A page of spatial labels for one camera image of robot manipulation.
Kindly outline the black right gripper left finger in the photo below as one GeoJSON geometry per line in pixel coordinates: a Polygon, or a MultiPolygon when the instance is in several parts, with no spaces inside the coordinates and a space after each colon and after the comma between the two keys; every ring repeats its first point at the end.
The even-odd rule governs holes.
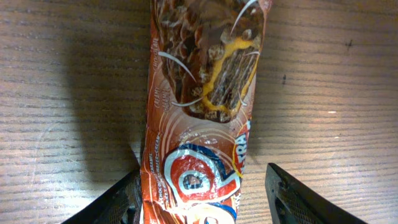
{"type": "Polygon", "coordinates": [[[141,207],[140,172],[134,170],[62,224],[139,224],[141,207]]]}

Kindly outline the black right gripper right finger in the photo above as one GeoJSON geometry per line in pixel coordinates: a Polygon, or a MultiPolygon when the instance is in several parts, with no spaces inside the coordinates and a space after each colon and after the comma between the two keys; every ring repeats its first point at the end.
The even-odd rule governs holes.
{"type": "Polygon", "coordinates": [[[265,188],[273,224],[366,224],[275,163],[267,165],[265,188]]]}

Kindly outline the red chocolate bar wrapper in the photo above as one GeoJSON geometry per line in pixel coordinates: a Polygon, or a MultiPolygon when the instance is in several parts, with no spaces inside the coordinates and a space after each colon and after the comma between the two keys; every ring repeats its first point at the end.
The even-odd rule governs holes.
{"type": "Polygon", "coordinates": [[[235,223],[272,3],[150,4],[142,223],[235,223]]]}

